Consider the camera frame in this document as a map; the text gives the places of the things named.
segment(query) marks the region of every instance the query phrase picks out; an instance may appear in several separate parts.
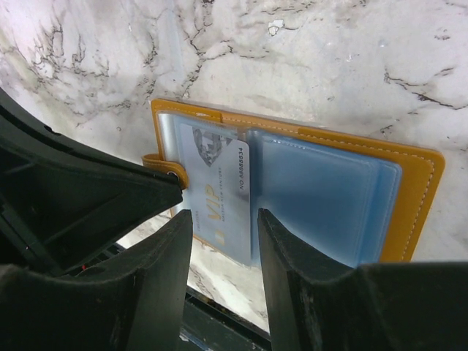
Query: card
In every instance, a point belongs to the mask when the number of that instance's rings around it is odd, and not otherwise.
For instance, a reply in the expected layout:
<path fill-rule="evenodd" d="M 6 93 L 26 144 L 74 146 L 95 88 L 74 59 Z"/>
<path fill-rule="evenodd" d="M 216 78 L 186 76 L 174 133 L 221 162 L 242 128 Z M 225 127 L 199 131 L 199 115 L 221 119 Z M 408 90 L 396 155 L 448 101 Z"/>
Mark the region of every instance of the card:
<path fill-rule="evenodd" d="M 251 263 L 249 146 L 220 128 L 180 124 L 181 163 L 194 234 L 227 256 Z"/>

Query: card wallet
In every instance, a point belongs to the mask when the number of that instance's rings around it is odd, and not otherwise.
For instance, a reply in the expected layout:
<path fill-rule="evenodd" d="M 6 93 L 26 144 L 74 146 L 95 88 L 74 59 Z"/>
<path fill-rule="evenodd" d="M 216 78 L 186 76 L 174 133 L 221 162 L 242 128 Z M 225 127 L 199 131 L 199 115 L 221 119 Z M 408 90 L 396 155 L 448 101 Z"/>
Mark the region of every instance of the card wallet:
<path fill-rule="evenodd" d="M 168 136 L 160 114 L 225 127 L 249 144 L 253 265 L 260 262 L 259 208 L 346 265 L 411 259 L 445 166 L 441 153 L 163 99 L 151 109 L 159 153 L 143 164 L 174 167 L 183 186 L 190 186 L 184 165 L 165 145 L 177 136 Z M 212 244 L 209 235 L 200 239 Z"/>

